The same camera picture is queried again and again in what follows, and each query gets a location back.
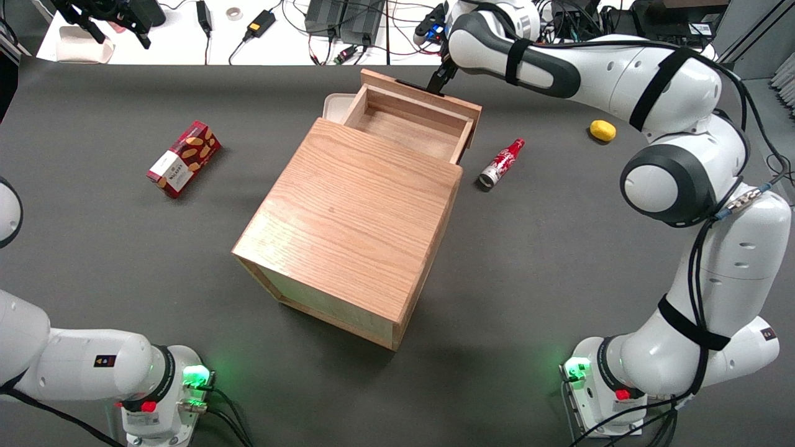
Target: red button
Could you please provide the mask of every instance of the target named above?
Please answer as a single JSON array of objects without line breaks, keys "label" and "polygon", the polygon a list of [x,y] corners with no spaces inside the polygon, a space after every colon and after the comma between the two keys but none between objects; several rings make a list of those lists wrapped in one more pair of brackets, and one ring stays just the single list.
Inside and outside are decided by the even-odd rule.
[{"label": "red button", "polygon": [[141,411],[144,413],[152,413],[157,406],[157,402],[147,401],[141,404]]}]

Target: green light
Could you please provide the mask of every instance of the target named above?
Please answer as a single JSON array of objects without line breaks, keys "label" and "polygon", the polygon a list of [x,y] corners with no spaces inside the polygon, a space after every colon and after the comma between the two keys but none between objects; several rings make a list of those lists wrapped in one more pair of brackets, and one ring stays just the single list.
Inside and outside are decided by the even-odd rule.
[{"label": "green light", "polygon": [[182,384],[189,387],[202,387],[210,381],[210,370],[204,365],[193,365],[182,370]]},{"label": "green light", "polygon": [[572,357],[566,360],[563,368],[568,373],[568,378],[576,382],[585,379],[585,375],[591,369],[591,361],[584,357]]}]

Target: sticker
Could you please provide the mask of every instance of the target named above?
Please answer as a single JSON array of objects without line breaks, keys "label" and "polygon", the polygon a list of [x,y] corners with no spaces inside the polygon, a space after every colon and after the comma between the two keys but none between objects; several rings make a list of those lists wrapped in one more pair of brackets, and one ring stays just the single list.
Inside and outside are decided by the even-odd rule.
[{"label": "sticker", "polygon": [[128,426],[156,426],[160,423],[160,414],[155,413],[127,413]]},{"label": "sticker", "polygon": [[641,406],[640,402],[638,402],[637,399],[614,400],[613,412],[620,413],[622,411],[635,408],[636,406]]},{"label": "sticker", "polygon": [[765,341],[771,341],[777,337],[776,333],[773,331],[773,328],[763,329],[762,336],[765,337]]},{"label": "sticker", "polygon": [[711,36],[712,30],[706,23],[689,23],[690,33],[696,36]]},{"label": "sticker", "polygon": [[163,174],[165,174],[165,170],[167,170],[177,158],[178,156],[174,152],[166,150],[165,154],[163,154],[159,160],[155,161],[150,171],[162,177]]},{"label": "sticker", "polygon": [[94,367],[114,367],[116,365],[116,356],[97,356],[94,359]]},{"label": "sticker", "polygon": [[188,165],[186,165],[184,161],[182,161],[180,158],[176,158],[165,171],[163,177],[166,178],[166,181],[172,186],[172,188],[174,188],[175,191],[179,192],[185,186],[185,184],[188,183],[188,180],[193,177],[193,171],[188,169]]}]

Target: red snack box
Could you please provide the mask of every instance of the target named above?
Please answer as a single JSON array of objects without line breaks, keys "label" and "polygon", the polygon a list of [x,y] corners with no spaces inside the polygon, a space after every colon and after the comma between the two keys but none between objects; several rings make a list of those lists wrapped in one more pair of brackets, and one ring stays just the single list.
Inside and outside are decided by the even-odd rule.
[{"label": "red snack box", "polygon": [[146,176],[166,196],[176,199],[193,180],[193,177],[210,161],[212,154],[221,149],[207,124],[194,121],[193,124],[165,151],[162,157],[149,168]]}]

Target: tape roll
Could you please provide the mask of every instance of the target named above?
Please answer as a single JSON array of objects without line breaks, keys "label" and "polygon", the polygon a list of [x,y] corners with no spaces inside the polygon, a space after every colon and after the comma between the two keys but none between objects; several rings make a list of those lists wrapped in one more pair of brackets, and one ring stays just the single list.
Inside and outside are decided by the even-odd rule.
[{"label": "tape roll", "polygon": [[243,18],[243,12],[240,11],[240,8],[229,8],[227,18],[231,21],[238,21]]}]

